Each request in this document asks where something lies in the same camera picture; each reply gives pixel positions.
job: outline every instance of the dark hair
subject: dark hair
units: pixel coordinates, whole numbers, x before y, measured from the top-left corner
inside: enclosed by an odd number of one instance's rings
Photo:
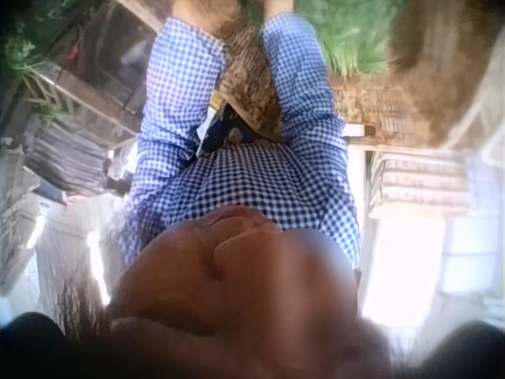
[[[110,331],[111,319],[101,304],[99,292],[89,275],[73,276],[65,282],[59,297],[58,323],[79,357],[86,377],[191,378],[177,368],[177,362],[153,362],[141,351],[132,355],[122,349]],[[332,360],[328,378],[380,379],[391,376],[386,337],[370,322],[358,320],[345,339],[328,355]]]

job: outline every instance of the clothing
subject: clothing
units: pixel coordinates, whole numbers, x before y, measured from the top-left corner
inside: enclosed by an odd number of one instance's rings
[[[211,153],[223,147],[241,144],[267,144],[240,115],[226,104],[214,116],[202,141],[200,154]]]
[[[476,321],[452,332],[418,367],[407,370],[409,379],[503,379],[505,334]]]
[[[78,351],[41,313],[24,313],[0,329],[2,378],[86,378]]]
[[[286,144],[232,146],[197,159],[196,129],[225,67],[225,47],[176,20],[168,20],[158,35],[121,239],[127,264],[170,225],[221,205],[246,205],[283,230],[322,231],[357,267],[360,237],[346,173],[344,122],[334,113],[316,33],[287,13],[267,22],[261,39]]]

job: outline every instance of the person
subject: person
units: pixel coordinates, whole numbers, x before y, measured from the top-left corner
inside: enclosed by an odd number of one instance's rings
[[[196,128],[225,66],[225,47],[212,33],[238,7],[236,0],[174,1],[148,68],[121,239],[127,268],[104,310],[86,285],[70,283],[62,332],[40,315],[4,331],[7,350],[38,357],[38,370],[388,377],[387,340],[357,309],[359,233],[343,121],[316,34],[293,13],[293,0],[265,0],[262,31],[287,143],[196,158]]]
[[[265,0],[260,34],[286,143],[227,146],[196,157],[196,130],[226,65],[226,47],[212,34],[238,9],[237,0],[176,0],[173,18],[156,38],[121,240],[125,261],[131,265],[167,227],[238,205],[261,212],[283,231],[321,231],[357,268],[360,235],[344,121],[334,112],[316,33],[294,13],[294,0]]]

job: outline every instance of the green plant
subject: green plant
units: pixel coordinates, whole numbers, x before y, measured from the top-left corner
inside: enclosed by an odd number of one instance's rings
[[[5,45],[7,64],[16,72],[26,73],[34,64],[35,45],[21,34],[11,36]]]
[[[327,65],[344,77],[387,71],[391,27],[404,0],[298,0],[315,28]],[[258,8],[245,1],[257,23]]]
[[[34,112],[46,122],[54,121],[55,119],[72,119],[73,116],[65,112],[63,109],[48,102],[45,99],[29,99],[30,103],[34,103]]]

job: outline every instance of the railing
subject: railing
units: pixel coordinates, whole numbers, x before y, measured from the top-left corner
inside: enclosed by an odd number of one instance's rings
[[[140,131],[140,119],[52,62],[33,67],[24,83],[54,117],[107,148],[128,144]]]

